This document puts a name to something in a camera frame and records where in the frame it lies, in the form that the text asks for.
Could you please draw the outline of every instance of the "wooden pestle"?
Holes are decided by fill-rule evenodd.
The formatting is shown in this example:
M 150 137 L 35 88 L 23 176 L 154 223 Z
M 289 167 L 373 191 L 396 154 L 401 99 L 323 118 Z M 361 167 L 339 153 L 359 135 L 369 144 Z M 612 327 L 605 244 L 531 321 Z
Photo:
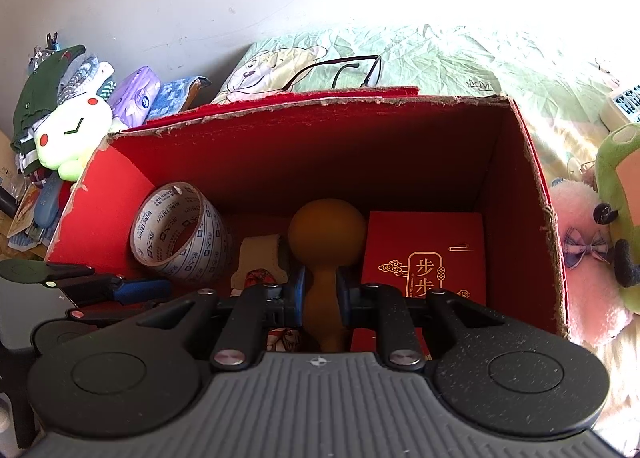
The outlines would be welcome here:
M 358 261 L 366 235 L 365 219 L 343 200 L 309 202 L 291 219 L 289 247 L 313 275 L 303 305 L 302 327 L 322 352 L 345 349 L 347 330 L 340 318 L 335 272 L 339 266 Z

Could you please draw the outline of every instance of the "tape roll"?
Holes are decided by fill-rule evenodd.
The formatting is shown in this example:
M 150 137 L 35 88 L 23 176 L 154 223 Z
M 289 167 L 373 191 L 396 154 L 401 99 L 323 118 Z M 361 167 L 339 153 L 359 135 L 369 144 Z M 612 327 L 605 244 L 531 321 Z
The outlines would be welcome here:
M 175 250 L 187 229 L 193 229 L 193 234 Z M 220 213 L 199 190 L 174 182 L 154 191 L 140 207 L 131 226 L 130 246 L 136 260 L 157 274 L 201 284 L 219 279 L 224 272 L 231 236 Z

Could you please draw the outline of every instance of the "purple tissue package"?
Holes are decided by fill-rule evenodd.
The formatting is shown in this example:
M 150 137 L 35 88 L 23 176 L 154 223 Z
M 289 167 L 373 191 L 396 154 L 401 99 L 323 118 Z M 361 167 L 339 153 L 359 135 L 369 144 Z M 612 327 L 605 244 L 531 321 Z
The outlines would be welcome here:
M 149 66 L 143 66 L 116 86 L 107 101 L 128 128 L 141 126 L 160 91 L 160 79 Z

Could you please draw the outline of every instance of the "black glasses frame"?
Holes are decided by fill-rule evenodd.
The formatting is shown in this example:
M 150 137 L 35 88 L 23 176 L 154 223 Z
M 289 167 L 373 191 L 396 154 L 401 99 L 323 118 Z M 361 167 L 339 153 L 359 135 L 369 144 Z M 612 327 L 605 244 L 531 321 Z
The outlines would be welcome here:
M 382 56 L 379 56 L 379 55 L 356 55 L 356 56 L 353 56 L 353 57 L 340 57 L 338 59 L 329 59 L 328 61 L 320 61 L 320 62 L 315 63 L 315 64 L 310 64 L 309 66 L 306 66 L 302 70 L 297 72 L 289 80 L 289 82 L 282 87 L 282 91 L 286 92 L 287 90 L 289 90 L 293 86 L 293 83 L 296 81 L 296 79 L 300 75 L 302 75 L 307 70 L 311 70 L 311 69 L 315 68 L 316 66 L 322 66 L 322 65 L 326 65 L 326 64 L 353 63 L 353 64 L 349 64 L 347 66 L 343 66 L 338 70 L 338 73 L 335 75 L 334 82 L 333 82 L 333 84 L 331 86 L 331 88 L 334 89 L 336 83 L 338 82 L 338 75 L 340 75 L 340 72 L 342 72 L 342 70 L 344 70 L 345 68 L 358 68 L 360 66 L 360 64 L 359 63 L 354 63 L 354 61 L 366 61 L 366 60 L 372 60 L 372 61 L 374 61 L 374 63 L 371 66 L 371 70 L 369 70 L 369 72 L 367 73 L 367 76 L 364 77 L 364 81 L 360 85 L 360 88 L 363 88 L 364 86 L 369 86 L 369 82 L 371 80 L 371 77 L 373 76 L 373 73 L 374 73 L 374 71 L 376 69 L 376 66 L 380 65 L 380 70 L 378 71 L 378 78 L 376 79 L 376 82 L 372 85 L 372 86 L 375 86 L 375 85 L 378 84 L 378 82 L 380 80 L 380 74 L 382 73 Z

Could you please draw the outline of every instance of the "open box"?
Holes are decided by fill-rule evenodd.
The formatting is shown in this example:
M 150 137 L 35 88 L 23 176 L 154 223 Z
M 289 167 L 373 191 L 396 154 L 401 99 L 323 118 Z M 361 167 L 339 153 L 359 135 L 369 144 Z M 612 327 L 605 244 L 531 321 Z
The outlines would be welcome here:
M 480 212 L 488 306 L 566 334 L 555 215 L 532 143 L 506 98 L 417 96 L 407 88 L 273 96 L 203 106 L 115 135 L 98 148 L 63 213 L 49 261 L 127 277 L 129 231 L 157 187 L 186 181 L 239 241 L 286 232 L 306 202 L 371 210 Z M 230 291 L 227 275 L 211 284 Z

